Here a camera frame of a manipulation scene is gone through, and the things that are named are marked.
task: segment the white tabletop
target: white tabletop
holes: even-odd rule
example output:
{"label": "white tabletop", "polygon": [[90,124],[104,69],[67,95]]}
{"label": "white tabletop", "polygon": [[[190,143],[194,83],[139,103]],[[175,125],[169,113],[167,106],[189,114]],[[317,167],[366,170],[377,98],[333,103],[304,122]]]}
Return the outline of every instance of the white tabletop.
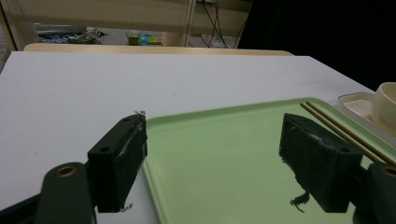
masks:
{"label": "white tabletop", "polygon": [[[306,96],[335,105],[358,91],[372,92],[305,56],[12,52],[0,76],[0,210],[39,193],[54,166],[85,162],[134,110],[150,119]],[[129,203],[98,223],[158,223],[142,171]]]}

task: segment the white cup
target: white cup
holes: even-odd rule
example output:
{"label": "white cup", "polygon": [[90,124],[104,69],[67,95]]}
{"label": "white cup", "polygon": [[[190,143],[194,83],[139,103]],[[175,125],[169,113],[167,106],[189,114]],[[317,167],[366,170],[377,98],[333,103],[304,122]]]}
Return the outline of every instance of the white cup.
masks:
{"label": "white cup", "polygon": [[371,103],[373,122],[396,136],[396,82],[384,82]]}

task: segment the white plate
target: white plate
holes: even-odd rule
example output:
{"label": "white plate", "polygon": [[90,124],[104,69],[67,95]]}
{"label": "white plate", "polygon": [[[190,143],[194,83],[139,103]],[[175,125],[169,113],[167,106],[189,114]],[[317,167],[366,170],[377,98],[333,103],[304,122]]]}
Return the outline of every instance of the white plate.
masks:
{"label": "white plate", "polygon": [[396,136],[373,123],[370,114],[370,105],[373,97],[374,95],[369,92],[342,95],[338,97],[336,107],[356,120],[363,127],[384,139],[393,147],[396,147]]}

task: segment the light green tray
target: light green tray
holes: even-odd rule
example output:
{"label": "light green tray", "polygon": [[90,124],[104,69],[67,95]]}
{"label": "light green tray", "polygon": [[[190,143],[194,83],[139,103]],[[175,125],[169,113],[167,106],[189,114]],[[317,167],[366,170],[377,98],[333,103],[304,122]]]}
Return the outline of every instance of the light green tray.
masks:
{"label": "light green tray", "polygon": [[[304,193],[278,155],[284,113],[314,119],[309,101],[387,155],[396,149],[333,106],[315,98],[194,112],[150,119],[144,169],[163,224],[352,223],[355,210],[326,214]],[[364,159],[362,165],[371,163]]]}

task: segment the chopstick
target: chopstick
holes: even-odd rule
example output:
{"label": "chopstick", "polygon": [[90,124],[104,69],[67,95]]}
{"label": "chopstick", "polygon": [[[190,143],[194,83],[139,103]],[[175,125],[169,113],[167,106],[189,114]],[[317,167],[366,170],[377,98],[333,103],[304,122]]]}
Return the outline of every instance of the chopstick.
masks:
{"label": "chopstick", "polygon": [[346,140],[349,144],[354,145],[355,147],[360,149],[363,152],[363,154],[371,161],[381,162],[382,160],[386,163],[396,165],[396,162],[394,162],[392,159],[384,155],[382,152],[378,151],[376,148],[374,148],[367,142],[365,142],[363,139],[361,139],[356,134],[348,130],[345,126],[337,122],[335,119],[332,119],[329,115],[327,115],[322,110],[314,106],[312,103],[306,102],[306,104],[309,105],[312,109],[304,104],[301,104],[301,106],[311,115],[319,119],[323,124],[325,124],[331,130],[333,130],[335,133],[337,133],[340,137]]}

